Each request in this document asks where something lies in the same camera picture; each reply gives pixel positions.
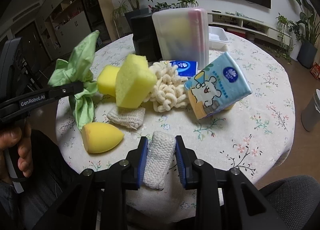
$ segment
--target person's leg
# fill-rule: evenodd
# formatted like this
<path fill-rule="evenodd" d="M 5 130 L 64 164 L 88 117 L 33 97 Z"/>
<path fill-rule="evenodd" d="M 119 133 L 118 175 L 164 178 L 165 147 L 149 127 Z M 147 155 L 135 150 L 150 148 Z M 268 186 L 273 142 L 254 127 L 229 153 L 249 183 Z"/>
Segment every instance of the person's leg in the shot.
<path fill-rule="evenodd" d="M 306 229 L 304 226 L 320 202 L 320 184 L 310 176 L 294 176 L 273 182 L 260 190 L 289 230 Z M 318 220 L 320 215 L 312 217 Z"/>
<path fill-rule="evenodd" d="M 34 170 L 28 189 L 19 195 L 20 213 L 27 230 L 32 229 L 57 197 L 78 175 L 64 161 L 60 150 L 46 135 L 31 134 Z"/>

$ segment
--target screw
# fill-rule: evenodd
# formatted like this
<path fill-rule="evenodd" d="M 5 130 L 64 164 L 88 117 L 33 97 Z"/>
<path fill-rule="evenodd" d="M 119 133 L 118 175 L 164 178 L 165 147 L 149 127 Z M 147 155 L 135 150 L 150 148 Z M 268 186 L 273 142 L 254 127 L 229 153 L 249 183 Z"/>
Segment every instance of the screw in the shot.
<path fill-rule="evenodd" d="M 92 169 L 85 169 L 82 174 L 84 176 L 90 176 L 92 174 L 93 170 Z"/>
<path fill-rule="evenodd" d="M 232 168 L 230 171 L 231 171 L 231 173 L 234 174 L 234 175 L 239 175 L 239 174 L 240 174 L 240 170 L 237 169 L 237 168 Z"/>
<path fill-rule="evenodd" d="M 204 164 L 204 161 L 203 160 L 200 160 L 200 159 L 197 159 L 194 161 L 194 163 L 198 166 L 202 166 Z"/>
<path fill-rule="evenodd" d="M 120 164 L 121 166 L 125 167 L 125 166 L 128 166 L 128 165 L 129 165 L 129 161 L 127 161 L 127 160 L 122 160 L 122 161 L 119 161 L 119 164 Z"/>

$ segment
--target white knitted object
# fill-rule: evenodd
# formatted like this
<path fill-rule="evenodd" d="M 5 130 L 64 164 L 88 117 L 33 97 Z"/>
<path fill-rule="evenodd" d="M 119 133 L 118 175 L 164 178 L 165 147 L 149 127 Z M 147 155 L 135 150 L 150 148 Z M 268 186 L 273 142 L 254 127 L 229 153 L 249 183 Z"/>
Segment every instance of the white knitted object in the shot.
<path fill-rule="evenodd" d="M 173 107 L 186 107 L 189 103 L 184 88 L 184 82 L 188 78 L 179 76 L 177 68 L 177 65 L 171 66 L 164 61 L 155 62 L 149 67 L 158 81 L 144 102 L 152 101 L 156 112 L 170 111 Z"/>
<path fill-rule="evenodd" d="M 146 186 L 161 190 L 164 188 L 164 178 L 170 168 L 175 147 L 174 136 L 159 131 L 153 133 L 143 177 Z"/>
<path fill-rule="evenodd" d="M 113 123 L 136 130 L 143 123 L 145 111 L 146 109 L 143 107 L 128 109 L 116 106 L 108 112 L 107 117 Z"/>

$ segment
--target round table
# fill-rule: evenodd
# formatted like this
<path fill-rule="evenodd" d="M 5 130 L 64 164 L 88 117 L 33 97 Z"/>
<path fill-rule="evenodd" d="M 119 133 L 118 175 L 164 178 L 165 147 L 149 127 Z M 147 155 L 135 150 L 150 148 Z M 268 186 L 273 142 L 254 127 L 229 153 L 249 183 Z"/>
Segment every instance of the round table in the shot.
<path fill-rule="evenodd" d="M 251 95 L 237 102 L 231 110 L 199 121 L 190 105 L 185 109 L 156 113 L 152 103 L 144 103 L 144 124 L 137 131 L 116 125 L 124 133 L 123 141 L 116 148 L 95 155 L 88 154 L 83 147 L 68 98 L 60 99 L 56 134 L 65 161 L 78 173 L 86 168 L 108 169 L 135 149 L 140 137 L 151 140 L 154 131 L 163 131 L 182 135 L 185 146 L 215 168 L 239 168 L 252 183 L 271 167 L 281 164 L 290 152 L 295 125 L 288 75 L 273 57 L 253 43 L 230 33 L 227 37 L 230 40 L 228 52 L 248 79 L 253 90 Z M 94 78 L 105 65 L 120 66 L 129 53 L 134 53 L 132 35 L 97 51 L 91 68 Z M 210 50 L 210 62 L 220 54 L 220 51 Z M 109 122 L 106 114 L 115 105 L 115 98 L 97 93 L 93 101 L 94 120 Z M 182 188 L 173 158 L 162 191 L 142 186 L 138 191 L 127 192 L 127 203 L 146 215 L 173 222 L 195 215 L 196 191 Z"/>

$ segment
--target cartoon dog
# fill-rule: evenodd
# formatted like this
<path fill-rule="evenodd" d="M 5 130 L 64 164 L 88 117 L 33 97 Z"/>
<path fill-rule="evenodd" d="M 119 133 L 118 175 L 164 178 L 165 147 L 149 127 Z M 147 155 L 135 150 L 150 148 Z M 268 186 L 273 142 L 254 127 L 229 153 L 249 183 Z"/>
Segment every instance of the cartoon dog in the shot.
<path fill-rule="evenodd" d="M 215 97 L 220 97 L 221 91 L 216 89 L 214 85 L 216 81 L 217 79 L 212 76 L 209 80 L 205 80 L 203 83 L 198 82 L 195 88 L 191 88 L 191 93 L 196 98 L 196 102 L 202 101 L 205 108 L 212 105 L 215 105 L 213 109 L 217 108 L 216 101 L 213 99 Z"/>

